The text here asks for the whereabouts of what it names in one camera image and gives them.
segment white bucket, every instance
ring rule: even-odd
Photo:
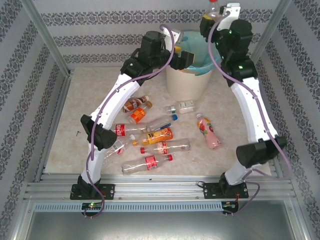
[[[205,92],[212,70],[196,76],[192,73],[166,68],[166,88],[171,98],[180,102],[198,100]]]

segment orange juice bottle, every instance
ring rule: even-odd
[[[142,104],[129,116],[130,123],[137,124],[138,122],[140,122],[140,120],[146,115],[146,112],[150,108],[152,108],[152,103],[150,101]]]
[[[133,141],[133,145],[148,146],[150,144],[155,144],[157,142],[170,140],[173,137],[174,135],[171,131],[171,128],[166,127],[159,131],[149,132],[139,136],[137,140]]]

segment orange label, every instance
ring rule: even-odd
[[[138,123],[145,115],[146,112],[141,107],[138,107],[130,116]]]
[[[170,127],[166,127],[159,131],[148,133],[147,135],[149,144],[155,144],[160,141],[170,140],[174,137]]]

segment pink bottle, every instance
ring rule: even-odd
[[[221,142],[215,135],[210,120],[204,117],[202,113],[198,113],[196,118],[198,119],[198,128],[205,136],[208,147],[210,149],[215,149],[216,147],[220,146]]]

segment black mounting bracket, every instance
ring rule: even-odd
[[[94,184],[103,194],[105,200],[113,200],[115,195],[114,184],[100,184],[100,180]],[[88,183],[86,183],[81,175],[78,177],[77,184],[73,184],[70,193],[71,200],[101,200],[98,192]]]
[[[203,182],[203,185],[198,186],[203,188],[204,199],[247,199],[249,198],[247,184],[242,182],[237,185],[229,185],[225,174],[220,177],[219,182]]]

